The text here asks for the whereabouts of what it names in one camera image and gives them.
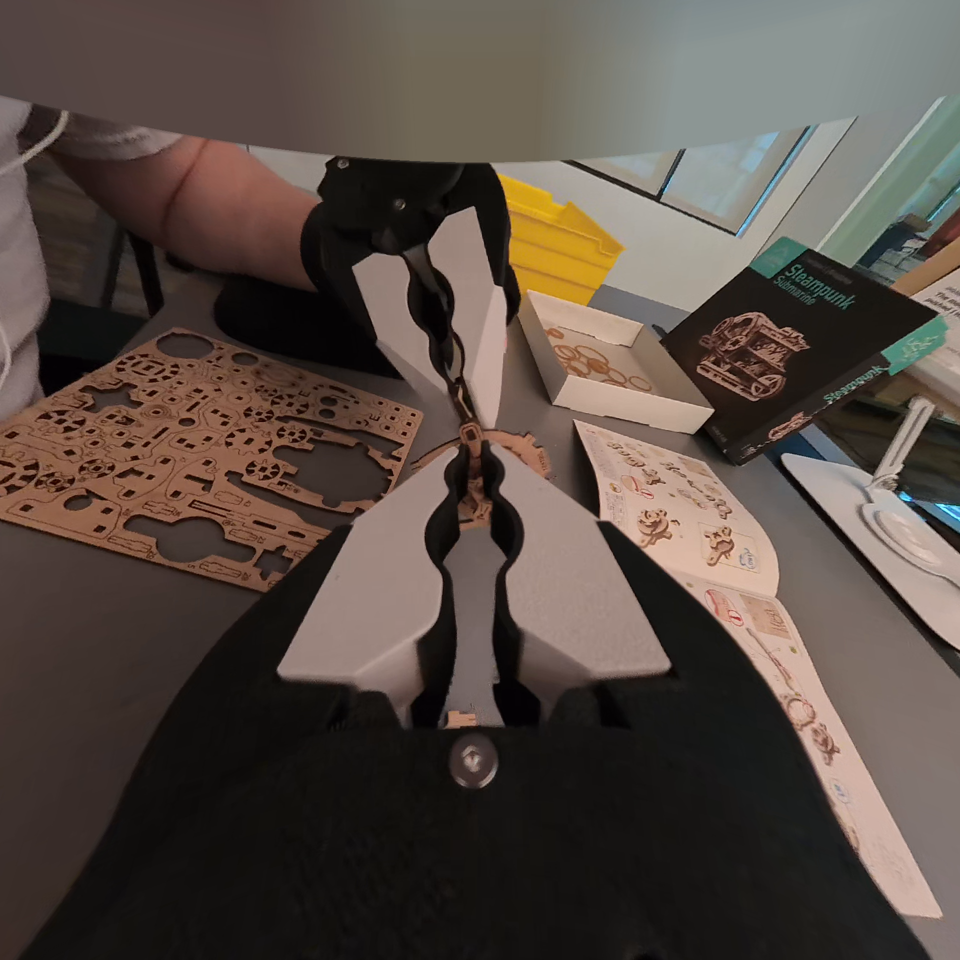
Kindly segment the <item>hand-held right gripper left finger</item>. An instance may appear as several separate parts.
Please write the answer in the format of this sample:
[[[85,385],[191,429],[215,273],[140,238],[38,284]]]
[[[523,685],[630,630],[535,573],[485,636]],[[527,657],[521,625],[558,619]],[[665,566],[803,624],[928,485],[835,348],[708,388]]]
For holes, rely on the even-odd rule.
[[[471,455],[459,444],[354,521],[277,667],[282,680],[383,693],[401,722],[442,723],[457,653],[446,560]]]

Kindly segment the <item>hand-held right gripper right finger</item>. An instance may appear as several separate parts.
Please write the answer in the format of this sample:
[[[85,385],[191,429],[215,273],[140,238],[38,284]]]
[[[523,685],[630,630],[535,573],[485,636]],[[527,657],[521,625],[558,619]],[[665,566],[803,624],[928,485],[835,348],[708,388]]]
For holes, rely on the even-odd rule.
[[[599,519],[496,442],[481,467],[503,554],[491,636],[503,723],[539,724],[570,690],[669,673]]]

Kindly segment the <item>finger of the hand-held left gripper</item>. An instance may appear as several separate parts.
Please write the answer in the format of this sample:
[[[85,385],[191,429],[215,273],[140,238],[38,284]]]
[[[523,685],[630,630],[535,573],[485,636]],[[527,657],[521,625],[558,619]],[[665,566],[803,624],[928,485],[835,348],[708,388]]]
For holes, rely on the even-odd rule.
[[[462,384],[481,426],[498,419],[507,343],[507,302],[495,282],[474,207],[447,216],[427,245],[430,265],[452,295],[451,330]]]
[[[419,395],[453,409],[456,352],[440,295],[397,255],[372,253],[353,274],[380,353]]]

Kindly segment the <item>small wooden peg piece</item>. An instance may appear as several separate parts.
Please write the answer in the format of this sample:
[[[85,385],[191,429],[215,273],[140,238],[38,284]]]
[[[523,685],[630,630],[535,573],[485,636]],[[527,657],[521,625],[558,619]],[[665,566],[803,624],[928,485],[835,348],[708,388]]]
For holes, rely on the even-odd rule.
[[[479,460],[485,440],[484,430],[474,410],[474,402],[462,376],[458,376],[451,381],[449,396],[461,425],[461,441],[468,448],[471,458]]]

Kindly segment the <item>wooden gear model assembly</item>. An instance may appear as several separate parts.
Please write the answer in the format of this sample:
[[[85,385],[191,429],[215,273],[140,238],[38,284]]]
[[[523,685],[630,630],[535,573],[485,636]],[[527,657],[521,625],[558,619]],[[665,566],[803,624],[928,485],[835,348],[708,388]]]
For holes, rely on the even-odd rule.
[[[551,462],[548,453],[540,447],[531,433],[515,434],[504,430],[491,429],[484,439],[497,443],[510,452],[516,459],[532,469],[538,476],[550,479]],[[428,451],[411,466],[411,474],[417,474],[448,450],[455,450],[462,438],[455,438]],[[465,493],[458,505],[458,516],[462,531],[489,528],[493,504],[486,495],[482,476],[482,464],[479,459],[479,442],[470,446],[470,462]]]

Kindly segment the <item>person's left forearm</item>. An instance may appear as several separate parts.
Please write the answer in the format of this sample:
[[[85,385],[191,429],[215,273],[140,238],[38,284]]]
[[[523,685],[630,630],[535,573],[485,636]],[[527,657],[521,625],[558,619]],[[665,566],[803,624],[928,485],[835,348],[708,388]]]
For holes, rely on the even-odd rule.
[[[185,136],[136,159],[56,164],[126,230],[200,270],[314,287],[301,240],[316,199],[234,144]]]

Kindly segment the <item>wooden laser-cut parts sheet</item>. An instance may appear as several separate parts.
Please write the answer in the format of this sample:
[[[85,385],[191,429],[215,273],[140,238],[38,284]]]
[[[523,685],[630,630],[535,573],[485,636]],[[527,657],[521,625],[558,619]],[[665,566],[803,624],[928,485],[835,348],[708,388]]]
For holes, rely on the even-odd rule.
[[[421,411],[174,328],[2,425],[2,521],[265,593],[400,479]],[[384,492],[337,504],[283,450],[360,450]]]

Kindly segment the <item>black model kit box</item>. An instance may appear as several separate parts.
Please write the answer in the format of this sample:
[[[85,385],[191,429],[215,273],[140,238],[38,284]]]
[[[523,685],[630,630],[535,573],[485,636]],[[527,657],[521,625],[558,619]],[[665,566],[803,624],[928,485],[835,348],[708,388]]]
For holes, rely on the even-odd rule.
[[[661,342],[714,410],[705,432],[743,465],[948,330],[937,310],[780,237]]]

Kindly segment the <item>instruction booklet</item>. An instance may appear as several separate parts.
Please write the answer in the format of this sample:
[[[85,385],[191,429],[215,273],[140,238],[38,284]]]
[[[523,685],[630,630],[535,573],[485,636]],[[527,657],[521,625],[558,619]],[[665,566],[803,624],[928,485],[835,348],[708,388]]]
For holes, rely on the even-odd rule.
[[[610,522],[708,609],[750,658],[809,756],[846,839],[902,915],[942,910],[777,599],[770,537],[705,463],[575,421]]]

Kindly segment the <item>white cardboard tray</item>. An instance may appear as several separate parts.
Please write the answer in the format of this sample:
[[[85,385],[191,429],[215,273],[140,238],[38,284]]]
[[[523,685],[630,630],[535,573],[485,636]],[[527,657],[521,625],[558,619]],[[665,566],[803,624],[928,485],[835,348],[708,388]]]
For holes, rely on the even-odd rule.
[[[517,318],[554,405],[686,435],[714,415],[644,323],[533,291]]]

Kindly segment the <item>white base board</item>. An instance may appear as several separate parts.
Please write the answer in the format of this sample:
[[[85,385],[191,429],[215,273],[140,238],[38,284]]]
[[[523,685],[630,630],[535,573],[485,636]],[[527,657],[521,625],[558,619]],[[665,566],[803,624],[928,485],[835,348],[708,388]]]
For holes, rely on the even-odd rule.
[[[912,612],[959,649],[959,556],[894,491],[853,466],[787,453],[781,464]]]

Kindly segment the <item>window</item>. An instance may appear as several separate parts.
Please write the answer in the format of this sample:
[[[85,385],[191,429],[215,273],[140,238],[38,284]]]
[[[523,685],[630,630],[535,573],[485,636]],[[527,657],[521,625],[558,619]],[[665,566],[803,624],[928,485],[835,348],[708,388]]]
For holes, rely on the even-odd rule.
[[[739,235],[815,130],[806,126],[691,149],[569,160],[567,165]]]

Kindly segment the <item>white desk lamp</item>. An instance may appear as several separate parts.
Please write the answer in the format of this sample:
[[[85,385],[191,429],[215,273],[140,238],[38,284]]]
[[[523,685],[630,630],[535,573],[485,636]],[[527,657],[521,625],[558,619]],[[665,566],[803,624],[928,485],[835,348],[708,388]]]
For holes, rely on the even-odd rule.
[[[910,400],[903,423],[865,486],[866,502],[859,513],[870,532],[908,565],[959,587],[958,559],[952,558],[950,546],[918,519],[894,511],[892,502],[882,498],[891,495],[898,499],[899,475],[934,410],[934,403],[924,396]]]

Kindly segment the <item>person's torso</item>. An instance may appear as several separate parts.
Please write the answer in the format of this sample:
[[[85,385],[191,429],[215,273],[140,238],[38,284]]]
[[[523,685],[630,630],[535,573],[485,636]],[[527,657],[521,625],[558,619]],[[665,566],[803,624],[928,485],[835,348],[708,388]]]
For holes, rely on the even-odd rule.
[[[42,397],[38,329],[49,305],[42,248],[27,192],[20,153],[47,135],[59,120],[52,107],[1,98],[1,417],[18,414]],[[177,133],[130,126],[73,113],[52,151],[68,158],[129,161],[150,157],[176,143]]]

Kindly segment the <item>beige sign board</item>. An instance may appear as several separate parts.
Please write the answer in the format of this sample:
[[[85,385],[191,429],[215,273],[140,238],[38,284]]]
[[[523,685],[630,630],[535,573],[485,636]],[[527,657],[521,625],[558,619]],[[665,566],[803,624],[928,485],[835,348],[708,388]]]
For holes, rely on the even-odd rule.
[[[959,378],[959,240],[955,239],[916,269],[897,279],[892,289],[934,309],[947,325],[941,347],[907,372],[941,392],[958,392]]]

